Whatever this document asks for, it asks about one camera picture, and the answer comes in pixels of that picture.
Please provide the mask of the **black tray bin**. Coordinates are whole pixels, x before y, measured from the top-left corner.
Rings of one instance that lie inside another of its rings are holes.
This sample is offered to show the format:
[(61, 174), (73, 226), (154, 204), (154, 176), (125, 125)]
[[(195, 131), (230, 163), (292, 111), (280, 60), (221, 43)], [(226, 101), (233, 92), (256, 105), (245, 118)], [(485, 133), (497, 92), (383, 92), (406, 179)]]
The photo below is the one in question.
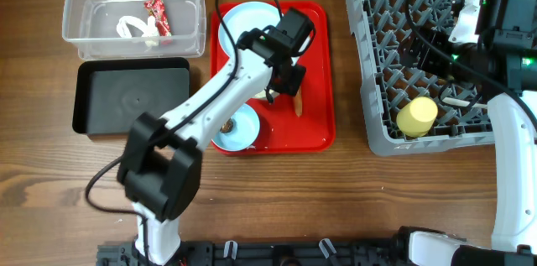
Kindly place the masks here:
[(185, 58), (87, 61), (77, 72), (72, 128), (86, 135), (127, 133), (142, 113), (160, 117), (189, 96)]

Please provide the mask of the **large light blue plate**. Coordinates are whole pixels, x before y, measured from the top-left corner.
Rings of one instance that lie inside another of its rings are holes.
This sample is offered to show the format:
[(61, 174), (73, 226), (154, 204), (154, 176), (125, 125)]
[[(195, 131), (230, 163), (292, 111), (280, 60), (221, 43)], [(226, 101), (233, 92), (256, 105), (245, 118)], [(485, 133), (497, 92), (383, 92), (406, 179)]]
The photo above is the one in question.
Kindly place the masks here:
[[(269, 25), (275, 27), (279, 20), (278, 9), (263, 2), (240, 3), (223, 16), (223, 21), (235, 43), (243, 32), (249, 32), (252, 29), (261, 30)], [(218, 29), (218, 42), (229, 60), (234, 61), (232, 43), (221, 23)], [(263, 63), (262, 58), (251, 50), (238, 50), (238, 52), (241, 63)]]

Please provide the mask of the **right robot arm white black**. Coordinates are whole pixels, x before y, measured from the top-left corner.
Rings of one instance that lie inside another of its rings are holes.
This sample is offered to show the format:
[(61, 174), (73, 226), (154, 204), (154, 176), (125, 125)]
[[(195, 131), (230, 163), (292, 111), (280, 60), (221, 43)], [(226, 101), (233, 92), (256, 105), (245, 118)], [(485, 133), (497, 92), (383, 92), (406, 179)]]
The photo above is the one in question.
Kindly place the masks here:
[(496, 149), (497, 210), (491, 248), (443, 232), (401, 229), (400, 257), (415, 265), (534, 265), (536, 263), (536, 52), (519, 44), (486, 50), (455, 48), (432, 30), (403, 46), (403, 65), (482, 86)]

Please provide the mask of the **small light blue bowl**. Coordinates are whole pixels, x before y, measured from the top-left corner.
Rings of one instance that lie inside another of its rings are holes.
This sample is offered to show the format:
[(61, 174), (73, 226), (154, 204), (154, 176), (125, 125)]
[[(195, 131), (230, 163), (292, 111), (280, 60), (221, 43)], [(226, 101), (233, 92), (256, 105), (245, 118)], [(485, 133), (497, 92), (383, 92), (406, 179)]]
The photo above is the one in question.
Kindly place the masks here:
[(243, 104), (230, 118), (234, 120), (234, 129), (230, 133), (222, 133), (220, 128), (212, 142), (219, 149), (229, 152), (247, 149), (260, 132), (258, 114), (248, 104)]

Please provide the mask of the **red serving tray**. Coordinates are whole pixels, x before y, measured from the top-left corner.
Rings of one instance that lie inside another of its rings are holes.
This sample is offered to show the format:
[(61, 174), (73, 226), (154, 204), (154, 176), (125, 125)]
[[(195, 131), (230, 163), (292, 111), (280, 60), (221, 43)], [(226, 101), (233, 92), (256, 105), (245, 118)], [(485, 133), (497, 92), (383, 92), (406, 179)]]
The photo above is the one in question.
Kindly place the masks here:
[[(224, 3), (220, 6), (222, 15), (240, 3)], [(283, 13), (296, 8), (306, 14), (314, 23), (316, 37), (310, 48), (298, 59), (298, 64), (306, 68), (301, 84), (303, 114), (295, 115), (293, 97), (278, 96), (274, 103), (250, 99), (247, 104), (258, 114), (260, 132), (254, 143), (247, 149), (229, 152), (211, 145), (227, 155), (254, 154), (296, 154), (314, 153), (329, 148), (336, 137), (334, 99), (332, 93), (331, 58), (325, 10), (310, 1), (280, 2)], [(228, 56), (218, 42), (220, 22), (216, 14), (211, 18), (210, 77), (224, 65)]]

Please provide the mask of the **orange carrot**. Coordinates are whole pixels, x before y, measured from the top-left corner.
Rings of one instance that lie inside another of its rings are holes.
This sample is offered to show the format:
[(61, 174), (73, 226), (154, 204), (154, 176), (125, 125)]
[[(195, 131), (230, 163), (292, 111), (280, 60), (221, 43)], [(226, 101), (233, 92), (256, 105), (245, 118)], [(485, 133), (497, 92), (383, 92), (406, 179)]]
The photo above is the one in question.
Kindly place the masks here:
[(295, 108), (295, 115), (301, 117), (303, 114), (303, 102), (301, 96), (301, 89), (299, 89), (296, 95), (293, 97), (293, 103)]

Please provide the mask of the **clear plastic bin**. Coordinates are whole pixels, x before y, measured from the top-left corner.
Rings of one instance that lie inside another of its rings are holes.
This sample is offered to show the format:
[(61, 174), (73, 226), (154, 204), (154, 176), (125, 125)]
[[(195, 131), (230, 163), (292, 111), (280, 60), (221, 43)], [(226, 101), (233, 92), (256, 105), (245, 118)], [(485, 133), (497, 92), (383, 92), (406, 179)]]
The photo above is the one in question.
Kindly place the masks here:
[(120, 38), (122, 16), (146, 20), (148, 0), (65, 0), (62, 38), (78, 49), (83, 60), (159, 57), (200, 57), (206, 47), (205, 0), (163, 0), (172, 35), (153, 37), (159, 46), (148, 48), (147, 38)]

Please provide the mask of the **white plastic spoon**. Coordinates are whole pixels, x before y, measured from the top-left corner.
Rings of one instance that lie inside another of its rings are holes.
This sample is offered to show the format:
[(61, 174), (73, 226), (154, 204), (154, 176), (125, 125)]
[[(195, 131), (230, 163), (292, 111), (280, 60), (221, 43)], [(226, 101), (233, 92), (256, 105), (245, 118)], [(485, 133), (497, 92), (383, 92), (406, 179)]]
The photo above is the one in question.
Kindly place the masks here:
[(444, 104), (452, 106), (452, 107), (487, 109), (486, 104), (481, 104), (481, 103), (478, 103), (478, 102), (463, 101), (463, 100), (456, 99), (456, 98), (451, 98), (451, 97), (445, 97), (441, 101)]

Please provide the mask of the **yellow cup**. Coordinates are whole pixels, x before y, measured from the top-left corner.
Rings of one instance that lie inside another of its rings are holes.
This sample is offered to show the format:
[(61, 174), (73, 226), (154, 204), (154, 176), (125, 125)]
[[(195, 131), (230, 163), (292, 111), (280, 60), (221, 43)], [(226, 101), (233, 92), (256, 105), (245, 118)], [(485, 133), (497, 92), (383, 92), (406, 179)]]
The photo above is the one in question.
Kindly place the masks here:
[(396, 117), (399, 130), (408, 137), (425, 136), (438, 115), (438, 106), (426, 96), (416, 97)]

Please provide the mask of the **green bowl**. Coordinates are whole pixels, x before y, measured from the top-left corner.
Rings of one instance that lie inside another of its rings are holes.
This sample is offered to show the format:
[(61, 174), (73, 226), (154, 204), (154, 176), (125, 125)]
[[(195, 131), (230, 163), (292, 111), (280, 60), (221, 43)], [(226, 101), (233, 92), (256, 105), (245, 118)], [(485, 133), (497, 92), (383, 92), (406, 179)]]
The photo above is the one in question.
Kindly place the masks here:
[[(272, 90), (272, 89), (269, 89), (269, 90), (268, 90), (268, 93), (269, 93), (269, 95), (270, 95), (272, 98), (276, 98), (276, 97), (279, 95), (278, 92), (276, 92), (276, 91), (274, 91), (274, 90)], [(259, 100), (265, 100), (265, 101), (267, 101), (266, 91), (265, 91), (265, 90), (262, 90), (261, 92), (255, 94), (255, 95), (253, 96), (253, 98), (254, 98), (254, 99), (259, 99)]]

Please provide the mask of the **red snack wrapper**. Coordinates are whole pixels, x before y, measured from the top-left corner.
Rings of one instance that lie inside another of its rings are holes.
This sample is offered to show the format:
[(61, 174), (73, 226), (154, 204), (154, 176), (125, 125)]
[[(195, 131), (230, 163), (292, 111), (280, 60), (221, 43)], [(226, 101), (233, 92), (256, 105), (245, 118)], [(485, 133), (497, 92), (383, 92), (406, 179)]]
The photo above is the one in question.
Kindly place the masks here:
[(148, 11), (149, 17), (154, 19), (154, 27), (158, 30), (159, 36), (171, 36), (171, 27), (163, 0), (148, 0), (143, 5)]

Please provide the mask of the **brown food scrap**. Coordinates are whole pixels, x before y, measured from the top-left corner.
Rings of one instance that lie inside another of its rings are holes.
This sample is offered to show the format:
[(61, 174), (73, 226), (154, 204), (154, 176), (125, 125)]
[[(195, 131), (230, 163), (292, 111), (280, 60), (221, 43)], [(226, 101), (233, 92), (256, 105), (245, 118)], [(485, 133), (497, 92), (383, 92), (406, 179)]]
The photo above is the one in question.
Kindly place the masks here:
[(234, 120), (230, 118), (222, 125), (220, 131), (222, 133), (230, 133), (234, 129), (234, 125)]

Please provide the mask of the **grey dishwasher rack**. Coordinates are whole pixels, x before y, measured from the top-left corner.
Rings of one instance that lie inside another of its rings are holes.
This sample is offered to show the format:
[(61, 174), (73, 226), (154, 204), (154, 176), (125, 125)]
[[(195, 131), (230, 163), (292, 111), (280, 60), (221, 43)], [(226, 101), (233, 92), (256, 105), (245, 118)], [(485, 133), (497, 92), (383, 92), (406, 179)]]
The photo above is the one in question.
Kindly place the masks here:
[(405, 0), (346, 0), (347, 16), (361, 63), (361, 98), (369, 148), (380, 156), (444, 152), (494, 142), (487, 114), (441, 105), (432, 129), (409, 138), (396, 124), (400, 109), (418, 96), (471, 100), (470, 86), (443, 87), (438, 77), (399, 62), (398, 47), (411, 30)]

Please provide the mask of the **white tissue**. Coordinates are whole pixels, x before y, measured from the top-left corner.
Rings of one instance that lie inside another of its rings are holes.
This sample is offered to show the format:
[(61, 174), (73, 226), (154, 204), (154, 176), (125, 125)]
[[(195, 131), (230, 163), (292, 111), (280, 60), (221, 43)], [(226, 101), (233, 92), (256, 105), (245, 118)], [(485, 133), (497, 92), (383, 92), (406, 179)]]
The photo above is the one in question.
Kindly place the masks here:
[(120, 38), (147, 38), (145, 45), (148, 48), (159, 46), (159, 41), (153, 39), (159, 36), (156, 19), (153, 16), (149, 16), (146, 20), (134, 16), (122, 16), (117, 22), (116, 32)]

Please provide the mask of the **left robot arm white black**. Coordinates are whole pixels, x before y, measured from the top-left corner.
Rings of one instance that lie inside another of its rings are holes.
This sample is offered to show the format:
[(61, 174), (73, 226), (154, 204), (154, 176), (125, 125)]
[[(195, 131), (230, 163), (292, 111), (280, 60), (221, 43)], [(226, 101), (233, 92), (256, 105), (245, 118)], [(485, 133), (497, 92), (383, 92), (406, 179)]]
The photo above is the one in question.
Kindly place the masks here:
[(179, 217), (201, 182), (203, 153), (222, 125), (259, 92), (293, 96), (305, 77), (297, 64), (316, 36), (269, 25), (231, 38), (233, 55), (194, 96), (162, 117), (131, 127), (117, 180), (133, 203), (135, 246), (146, 265), (165, 265), (180, 248)]

